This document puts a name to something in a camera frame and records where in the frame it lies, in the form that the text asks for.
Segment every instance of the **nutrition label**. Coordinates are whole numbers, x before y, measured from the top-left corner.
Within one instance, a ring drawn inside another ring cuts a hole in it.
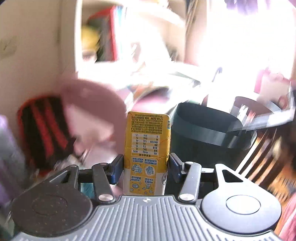
[[[131,153],[133,156],[158,156],[159,142],[159,135],[133,133]]]

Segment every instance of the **yellow carton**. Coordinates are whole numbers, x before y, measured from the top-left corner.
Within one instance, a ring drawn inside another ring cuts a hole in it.
[[[124,150],[124,194],[164,195],[169,151],[169,116],[130,111]]]

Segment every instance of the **blue icon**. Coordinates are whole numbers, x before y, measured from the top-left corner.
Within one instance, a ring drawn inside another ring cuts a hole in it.
[[[131,170],[134,171],[134,174],[136,174],[136,173],[141,174],[142,173],[142,168],[137,164],[133,165]]]
[[[147,167],[147,168],[146,168],[146,172],[147,172],[148,175],[153,174],[153,173],[154,173],[154,171],[153,171],[153,167],[151,167],[151,166]]]
[[[139,185],[138,184],[136,184],[136,183],[134,183],[133,185],[131,185],[133,188],[135,188],[135,189],[137,189],[137,188],[139,188]]]

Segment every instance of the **metal bolt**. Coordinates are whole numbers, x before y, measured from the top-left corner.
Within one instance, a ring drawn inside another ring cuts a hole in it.
[[[112,201],[114,197],[110,194],[104,193],[99,196],[99,200],[102,202],[109,202]]]
[[[194,195],[189,193],[184,193],[179,196],[179,199],[183,201],[192,201],[194,199]]]
[[[150,198],[144,198],[144,199],[143,199],[143,202],[145,202],[145,203],[148,203],[148,202],[150,202],[150,201],[151,201]]]

